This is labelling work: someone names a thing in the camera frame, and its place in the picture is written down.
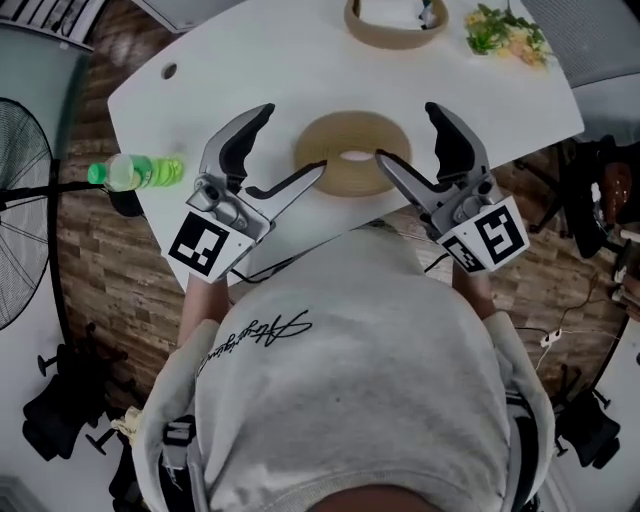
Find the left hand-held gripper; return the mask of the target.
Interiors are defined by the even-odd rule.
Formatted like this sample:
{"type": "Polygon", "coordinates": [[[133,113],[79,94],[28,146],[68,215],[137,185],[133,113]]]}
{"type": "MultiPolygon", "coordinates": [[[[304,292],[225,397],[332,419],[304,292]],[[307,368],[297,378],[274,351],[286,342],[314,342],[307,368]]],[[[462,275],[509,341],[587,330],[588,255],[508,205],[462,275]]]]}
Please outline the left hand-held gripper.
{"type": "Polygon", "coordinates": [[[246,187],[244,201],[248,205],[226,189],[223,182],[241,184],[246,179],[245,159],[274,111],[273,103],[245,111],[205,145],[201,175],[182,209],[168,259],[207,283],[223,278],[254,249],[271,230],[269,221],[281,215],[326,170],[327,161],[323,160],[304,166],[269,190],[246,187]]]}

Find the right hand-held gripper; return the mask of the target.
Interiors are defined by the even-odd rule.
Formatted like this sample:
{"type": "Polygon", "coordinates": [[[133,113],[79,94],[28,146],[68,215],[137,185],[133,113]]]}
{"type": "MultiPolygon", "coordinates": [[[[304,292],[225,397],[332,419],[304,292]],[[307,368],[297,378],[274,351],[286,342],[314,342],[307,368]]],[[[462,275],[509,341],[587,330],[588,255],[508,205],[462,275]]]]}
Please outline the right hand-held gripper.
{"type": "Polygon", "coordinates": [[[450,185],[432,184],[395,154],[379,149],[375,161],[412,205],[435,211],[436,243],[465,272],[493,272],[530,246],[515,200],[502,193],[491,173],[483,175],[489,170],[484,144],[459,116],[435,102],[427,102],[425,111],[436,129],[438,182],[474,182],[451,198],[450,185]]]}

